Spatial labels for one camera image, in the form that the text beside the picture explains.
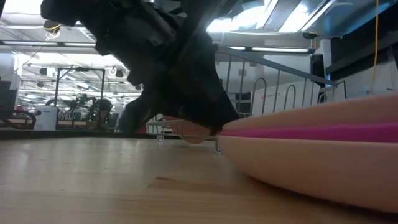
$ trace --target yellow cable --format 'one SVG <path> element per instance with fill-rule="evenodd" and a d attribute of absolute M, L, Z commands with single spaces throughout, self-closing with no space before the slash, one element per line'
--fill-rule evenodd
<path fill-rule="evenodd" d="M 374 50 L 373 81 L 372 81 L 371 94 L 374 94 L 374 86 L 376 84 L 377 55 L 379 52 L 379 4 L 380 0 L 376 0 L 376 31 L 375 31 L 376 49 Z"/>
<path fill-rule="evenodd" d="M 61 24 L 58 24 L 58 25 L 56 25 L 55 27 L 51 27 L 51 28 L 45 28 L 44 27 L 44 29 L 45 30 L 55 30 L 56 28 L 58 28 L 58 27 L 60 27 L 61 26 Z"/>

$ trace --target ceiling light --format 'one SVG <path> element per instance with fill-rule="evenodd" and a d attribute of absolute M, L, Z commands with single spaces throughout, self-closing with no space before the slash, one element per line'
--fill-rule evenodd
<path fill-rule="evenodd" d="M 26 89 L 21 89 L 18 90 L 21 93 L 52 93 L 55 94 L 55 90 L 26 90 Z M 101 92 L 95 92 L 95 91 L 70 91 L 70 90 L 59 90 L 58 94 L 88 94 L 88 95 L 93 95 L 93 96 L 101 96 Z M 105 91 L 103 92 L 105 95 L 112 95 L 113 92 Z M 141 95 L 140 92 L 118 92 L 119 95 L 124 95 L 124 96 L 131 96 L 131 97 L 138 97 Z"/>
<path fill-rule="evenodd" d="M 55 82 L 56 79 L 44 79 L 44 78 L 22 78 L 22 82 Z M 76 82 L 76 78 L 69 77 L 68 75 L 65 75 L 62 80 L 60 80 L 60 83 L 73 83 Z M 87 83 L 102 83 L 101 80 L 80 80 L 80 82 L 87 82 Z M 109 84 L 126 84 L 124 81 L 106 81 L 106 83 Z"/>
<path fill-rule="evenodd" d="M 258 52 L 289 52 L 289 53 L 308 53 L 310 49 L 293 49 L 293 48 L 277 48 L 277 47 L 252 47 L 252 51 Z"/>
<path fill-rule="evenodd" d="M 39 42 L 39 41 L 17 41 L 17 40 L 3 40 L 3 45 L 20 45 L 20 46 L 57 46 L 55 42 Z"/>
<path fill-rule="evenodd" d="M 66 47 L 95 47 L 95 43 L 63 43 Z"/>
<path fill-rule="evenodd" d="M 324 6 L 321 10 L 319 10 L 318 13 L 315 14 L 315 16 L 312 17 L 312 19 L 310 19 L 306 25 L 304 27 L 301 28 L 301 31 L 306 31 L 308 28 L 310 28 L 310 26 L 312 26 L 312 24 L 319 19 L 320 16 L 322 16 L 323 13 L 326 12 L 326 10 L 328 10 L 330 8 L 330 6 L 332 6 L 334 3 L 336 2 L 336 0 L 330 0 L 330 2 L 328 2 L 328 4 L 326 4 L 326 6 Z"/>
<path fill-rule="evenodd" d="M 231 30 L 240 29 L 254 29 L 261 18 L 266 12 L 265 6 L 258 6 L 243 11 L 239 15 L 235 16 L 231 23 Z"/>
<path fill-rule="evenodd" d="M 231 18 L 215 19 L 207 27 L 207 32 L 227 32 L 231 30 Z"/>
<path fill-rule="evenodd" d="M 11 0 L 4 4 L 3 13 L 40 15 L 41 0 Z"/>
<path fill-rule="evenodd" d="M 31 95 L 31 94 L 28 94 L 28 95 L 24 95 L 24 97 L 26 97 L 26 98 L 29 98 L 29 99 L 36 99 L 36 96 L 35 95 Z"/>
<path fill-rule="evenodd" d="M 260 16 L 259 21 L 257 22 L 256 29 L 263 28 L 268 21 L 269 17 L 271 16 L 271 13 L 274 11 L 276 4 L 278 3 L 278 0 L 265 0 L 264 5 L 266 6 L 266 11 L 263 15 Z"/>
<path fill-rule="evenodd" d="M 7 29 L 42 29 L 43 26 L 32 26 L 32 25 L 4 25 L 3 28 Z"/>
<path fill-rule="evenodd" d="M 235 49 L 235 50 L 244 50 L 245 49 L 245 47 L 229 47 L 229 48 L 232 48 L 232 49 Z"/>
<path fill-rule="evenodd" d="M 297 32 L 309 19 L 310 13 L 308 8 L 304 4 L 299 4 L 286 19 L 284 25 L 279 29 L 279 32 Z"/>
<path fill-rule="evenodd" d="M 117 69 L 115 75 L 118 78 L 122 78 L 123 77 L 123 71 L 121 69 Z"/>

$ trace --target black robot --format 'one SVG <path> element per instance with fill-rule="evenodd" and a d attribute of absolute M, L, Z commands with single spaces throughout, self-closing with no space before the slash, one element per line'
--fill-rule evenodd
<path fill-rule="evenodd" d="M 97 39 L 101 55 L 113 54 L 128 69 L 128 81 L 144 84 L 130 102 L 121 129 L 131 134 L 156 114 L 213 130 L 238 119 L 215 68 L 217 45 L 206 33 L 213 19 L 237 0 L 183 0 L 180 17 L 143 0 L 44 0 L 42 17 L 74 26 L 80 21 Z"/>

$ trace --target wooden floor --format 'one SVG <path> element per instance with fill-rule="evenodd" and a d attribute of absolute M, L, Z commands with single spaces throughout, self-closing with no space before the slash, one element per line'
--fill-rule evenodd
<path fill-rule="evenodd" d="M 0 223 L 396 223 L 261 184 L 213 144 L 0 142 Z"/>

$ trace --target pink stripe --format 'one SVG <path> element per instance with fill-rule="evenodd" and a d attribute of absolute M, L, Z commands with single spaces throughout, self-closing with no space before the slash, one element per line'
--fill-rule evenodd
<path fill-rule="evenodd" d="M 247 129 L 222 131 L 224 136 L 359 142 L 398 142 L 398 123 L 339 125 L 317 128 Z"/>

